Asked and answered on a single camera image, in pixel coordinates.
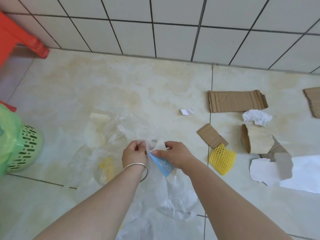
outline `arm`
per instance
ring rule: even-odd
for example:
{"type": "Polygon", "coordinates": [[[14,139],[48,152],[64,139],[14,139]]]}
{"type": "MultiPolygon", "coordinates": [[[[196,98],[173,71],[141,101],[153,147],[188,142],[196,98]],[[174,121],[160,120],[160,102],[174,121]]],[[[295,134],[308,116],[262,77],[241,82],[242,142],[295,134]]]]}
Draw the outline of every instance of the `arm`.
{"type": "Polygon", "coordinates": [[[219,240],[270,240],[289,237],[264,213],[243,198],[181,142],[168,141],[171,150],[153,151],[190,177],[192,185],[219,240]]]}
{"type": "MultiPolygon", "coordinates": [[[[131,163],[146,164],[145,150],[145,144],[131,142],[123,151],[123,167],[131,163]]],[[[34,240],[115,239],[144,169],[142,165],[126,168],[96,193],[48,226],[34,240]]]]}

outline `tiled floor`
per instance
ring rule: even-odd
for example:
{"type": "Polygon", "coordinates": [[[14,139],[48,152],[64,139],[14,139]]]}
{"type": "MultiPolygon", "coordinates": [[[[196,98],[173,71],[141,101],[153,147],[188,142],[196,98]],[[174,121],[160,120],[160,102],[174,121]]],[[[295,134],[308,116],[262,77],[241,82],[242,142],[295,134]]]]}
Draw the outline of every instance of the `tiled floor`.
{"type": "MultiPolygon", "coordinates": [[[[43,132],[45,144],[33,165],[15,173],[19,177],[5,175],[0,180],[0,215],[7,216],[0,219],[0,239],[32,239],[77,203],[77,190],[59,185],[66,184],[68,164],[85,143],[83,131],[92,109],[127,107],[158,125],[164,140],[183,141],[205,163],[208,146],[196,131],[211,123],[238,153],[233,169],[222,179],[287,233],[320,240],[320,195],[252,181],[249,163],[258,156],[242,148],[241,113],[210,114],[207,101],[211,89],[260,89],[269,104],[266,111],[275,116],[269,125],[274,136],[293,156],[320,154],[319,121],[311,117],[302,93],[302,88],[320,86],[319,76],[222,66],[212,69],[206,64],[57,49],[46,60],[25,59],[12,67],[15,69],[8,69],[6,75],[3,68],[0,72],[0,91],[2,84],[14,84],[6,94],[0,93],[4,94],[0,100],[10,98],[22,120],[43,132]],[[193,108],[195,115],[178,112],[186,108],[193,108]]],[[[196,213],[205,214],[201,206],[196,213]]],[[[169,236],[216,239],[208,218],[196,216],[184,222],[157,212],[150,216],[158,223],[154,239],[164,239],[161,233],[169,225],[174,229],[169,236]]]]}

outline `silver bangle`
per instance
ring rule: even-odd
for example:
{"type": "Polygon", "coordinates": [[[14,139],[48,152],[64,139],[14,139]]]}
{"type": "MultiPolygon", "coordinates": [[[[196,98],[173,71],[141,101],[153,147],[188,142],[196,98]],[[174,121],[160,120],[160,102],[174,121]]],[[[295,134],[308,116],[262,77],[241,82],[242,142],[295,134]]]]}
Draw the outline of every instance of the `silver bangle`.
{"type": "Polygon", "coordinates": [[[146,164],[139,163],[139,162],[135,162],[135,163],[131,163],[131,164],[129,164],[128,166],[126,166],[126,167],[122,170],[122,172],[123,172],[127,167],[130,167],[130,166],[132,166],[132,165],[142,165],[142,166],[144,166],[144,167],[146,168],[146,176],[144,176],[144,178],[140,181],[140,183],[141,183],[141,182],[144,181],[144,180],[146,179],[146,177],[148,176],[149,169],[148,169],[148,167],[146,166],[146,164]]]}

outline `person's left hand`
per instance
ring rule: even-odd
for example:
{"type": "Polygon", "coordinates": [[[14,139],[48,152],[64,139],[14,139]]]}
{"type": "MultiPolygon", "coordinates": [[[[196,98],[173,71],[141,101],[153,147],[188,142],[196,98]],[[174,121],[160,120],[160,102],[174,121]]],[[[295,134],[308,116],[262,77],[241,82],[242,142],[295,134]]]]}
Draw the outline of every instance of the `person's left hand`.
{"type": "Polygon", "coordinates": [[[146,156],[146,142],[138,144],[138,141],[132,141],[126,149],[123,150],[122,154],[122,166],[126,166],[132,163],[143,163],[147,164],[146,156]]]}

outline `small cardboard piece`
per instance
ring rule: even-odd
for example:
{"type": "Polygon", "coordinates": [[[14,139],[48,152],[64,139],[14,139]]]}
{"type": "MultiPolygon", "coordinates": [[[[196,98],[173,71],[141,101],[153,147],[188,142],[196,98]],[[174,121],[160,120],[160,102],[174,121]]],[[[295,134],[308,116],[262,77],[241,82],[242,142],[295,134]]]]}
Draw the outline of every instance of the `small cardboard piece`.
{"type": "Polygon", "coordinates": [[[197,133],[213,149],[221,143],[225,147],[229,145],[229,143],[210,124],[203,126],[197,133]]]}
{"type": "Polygon", "coordinates": [[[292,178],[292,169],[294,164],[292,157],[288,151],[275,139],[273,136],[274,145],[270,151],[266,154],[260,154],[263,158],[268,158],[272,162],[276,162],[278,166],[278,172],[281,180],[292,178]]]}
{"type": "Polygon", "coordinates": [[[308,99],[308,104],[312,115],[320,119],[320,87],[307,88],[303,90],[306,98],[308,99]]]}
{"type": "Polygon", "coordinates": [[[243,124],[241,141],[247,153],[268,153],[274,145],[273,137],[265,127],[243,124]]]}
{"type": "Polygon", "coordinates": [[[266,96],[254,91],[208,91],[211,113],[246,112],[250,109],[266,109],[266,96]]]}

